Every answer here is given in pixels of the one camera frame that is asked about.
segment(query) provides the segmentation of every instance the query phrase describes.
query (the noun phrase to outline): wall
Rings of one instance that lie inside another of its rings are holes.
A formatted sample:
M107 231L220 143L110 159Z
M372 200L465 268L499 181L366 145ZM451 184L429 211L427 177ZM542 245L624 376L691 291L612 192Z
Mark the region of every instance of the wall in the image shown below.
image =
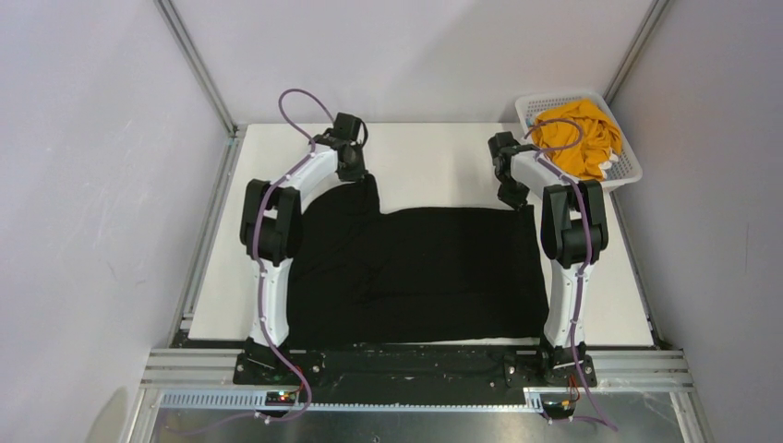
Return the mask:
M0 36L0 440L112 441L225 135L151 0L5 1Z
M292 87L369 122L515 122L522 94L603 92L651 3L176 2L242 123L281 123L277 96ZM291 102L296 121L324 121L304 99Z
M620 192L654 319L719 442L779 441L783 5L674 2L613 104L644 178Z

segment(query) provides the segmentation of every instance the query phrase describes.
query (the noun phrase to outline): plastic basket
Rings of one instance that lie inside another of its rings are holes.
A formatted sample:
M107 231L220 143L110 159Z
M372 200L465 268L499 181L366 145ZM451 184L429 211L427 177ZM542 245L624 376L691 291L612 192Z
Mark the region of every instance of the plastic basket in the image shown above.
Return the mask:
M581 99L590 99L595 103L604 114L608 115L612 121L617 124L617 119L611 113L607 103L600 95L589 90L567 90L561 92L552 92L547 94L533 94L520 97L514 104L516 107L516 113L519 115L519 120L522 123L522 129L524 134L530 130L530 126L527 122L535 122L536 117L546 111L547 109L557 108L568 102L574 102ZM638 182L642 178L642 166L639 161L636 160L636 156L633 154L631 145L628 144L628 140L625 138L625 134L620 130L620 136L622 137L622 154L620 154L620 160L612 165L607 171L607 179L601 182L604 191L612 191L618 187ZM533 143L531 138L526 138L525 142Z

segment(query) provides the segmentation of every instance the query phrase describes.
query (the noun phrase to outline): orange cloth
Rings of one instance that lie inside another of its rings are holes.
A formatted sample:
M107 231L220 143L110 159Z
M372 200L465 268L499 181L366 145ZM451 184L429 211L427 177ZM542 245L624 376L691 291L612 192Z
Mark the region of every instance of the orange cloth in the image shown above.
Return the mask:
M549 109L538 117L536 123L550 118L573 120L584 131L579 145L550 152L550 159L563 171L581 179L603 180L599 165L609 160L609 154L622 152L620 129L593 102L583 99L559 108ZM533 132L533 141L540 148L558 148L573 143L579 132L573 125L557 122L542 126Z

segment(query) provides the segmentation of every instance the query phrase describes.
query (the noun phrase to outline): purple cable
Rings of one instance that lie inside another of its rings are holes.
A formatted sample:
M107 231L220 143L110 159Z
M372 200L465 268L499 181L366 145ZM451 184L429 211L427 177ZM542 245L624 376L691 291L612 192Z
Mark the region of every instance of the purple cable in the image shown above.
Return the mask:
M576 300L574 302L573 307L573 318L571 319L571 328L569 329L569 339L571 340L571 354L574 361L574 364L576 366L576 374L579 376L579 380L582 382L582 386L584 388L584 393L587 395L587 399L590 400L590 404L593 405L593 409L596 410L596 413L600 417L600 419L595 417L587 417L587 416L577 416L573 417L573 421L586 421L586 422L595 422L600 423L609 429L617 432L619 429L617 428L617 425L612 423L611 420L609 420L606 416L606 414L603 412L603 410L597 405L596 399L593 398L593 393L590 391L590 388L588 387L587 380L584 378L584 372L582 371L582 365L579 364L579 353L576 352L576 343L574 343L574 339L576 336L576 322L579 320L579 312L582 310L582 292L584 290L584 270L587 269L587 266L589 263L593 260L593 242L590 237L590 224L587 221L587 209L584 205L584 199L582 198L582 194L579 192L579 186L577 183L565 172L562 171L557 165L550 162L549 160L545 160L542 158L542 154L546 152L554 152L557 150L567 150L570 148L573 148L577 145L579 145L579 142L582 141L582 138L584 136L584 131L582 130L582 127L579 126L576 122L573 120L568 120L565 118L552 118L549 120L544 120L533 127L530 128L529 131L527 131L527 134L524 135L525 138L530 137L530 134L533 133L536 129L539 129L541 126L549 125L551 123L567 123L569 125L573 125L576 127L577 131L579 131L579 137L576 138L576 141L573 143L570 143L566 146L558 147L558 148L546 148L546 149L540 149L535 156L535 159L537 162L541 163L544 167L546 167L550 172L557 175L560 180L565 181L571 187L573 188L573 193L576 195L576 202L579 205L579 212L582 214L582 228L584 229L584 239L587 243L587 255L584 258L584 263L582 263L582 267L579 268L579 272L576 274Z
M264 317L264 264L261 261L261 258L259 257L259 234L261 232L261 222L264 218L264 210L267 207L267 204L269 203L269 200L271 198L271 193L274 192L274 190L280 186L285 180L287 180L287 176L290 174L295 173L299 170L302 166L304 166L309 160L310 160L310 154L315 152L316 150L316 140L313 139L312 136L310 136L307 131L302 129L299 125L294 123L291 118L288 117L288 114L285 113L285 110L283 108L283 98L285 98L286 95L292 93L292 92L298 92L300 94L307 95L309 98L313 99L315 103L317 103L320 108L323 110L324 113L329 117L329 120L334 123L334 118L331 116L331 113L326 108L326 106L321 102L321 100L318 99L315 95L312 93L301 90L299 88L292 88L289 90L283 91L282 94L280 94L280 98L277 100L277 107L280 109L280 114L283 116L283 120L285 120L286 123L291 125L294 129L296 129L300 134L305 136L307 138L307 141L309 141L310 144L310 151L307 153L305 157L302 158L297 164L294 165L293 168L288 170L287 173L283 174L279 179L277 179L274 183L271 184L269 189L267 189L267 192L264 193L264 197L261 199L261 205L259 207L259 215L256 217L256 226L253 230L253 259L256 260L259 263L259 270L260 270L260 278L259 278L259 322L261 325L261 332L264 334L264 339L267 341L267 344L269 345L272 353L277 356L277 358L280 359L281 362L283 362L284 365L288 367L288 369L291 370L294 374L296 374L297 377L299 377L299 380L302 382L302 385L305 386L305 391L307 392L307 401L305 402L305 405L302 407L302 409L298 411L294 411L293 413L287 413L286 415L282 417L272 417L265 413L261 413L259 411L252 411L252 412L242 412L242 413L236 413L234 415L229 415L228 417L223 418L222 420L219 420L211 425L207 425L205 427L202 427L200 429L196 429L193 431L177 431L174 429L171 429L168 427L168 425L165 427L165 429L169 432L172 432L174 434L177 434L179 436L183 437L189 437L189 436L196 436L198 434L203 434L205 432L209 432L212 429L215 429L216 427L219 427L221 425L224 425L228 422L232 422L239 418L246 418L246 417L263 417L266 422L288 422L291 420L294 420L301 416L307 408L310 407L310 404L313 401L313 391L310 387L310 384L307 382L307 379L305 378L305 375L302 374L299 369L296 368L296 366L291 363L288 359L285 358L285 356L277 349L277 347L272 344L272 340L270 337L269 332L267 331L266 321Z

